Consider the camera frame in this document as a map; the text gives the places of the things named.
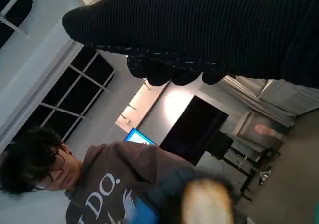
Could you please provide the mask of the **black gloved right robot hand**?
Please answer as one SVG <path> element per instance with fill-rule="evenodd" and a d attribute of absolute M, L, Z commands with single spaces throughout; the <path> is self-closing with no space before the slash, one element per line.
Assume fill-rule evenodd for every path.
<path fill-rule="evenodd" d="M 101 0 L 62 24 L 86 47 L 126 55 L 153 86 L 225 76 L 319 86 L 319 0 Z"/>

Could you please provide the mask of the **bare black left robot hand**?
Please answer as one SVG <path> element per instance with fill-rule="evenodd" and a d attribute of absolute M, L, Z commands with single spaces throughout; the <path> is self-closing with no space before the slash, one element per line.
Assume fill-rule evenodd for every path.
<path fill-rule="evenodd" d="M 176 169 L 135 199 L 129 224 L 235 224 L 234 191 L 224 177 Z"/>

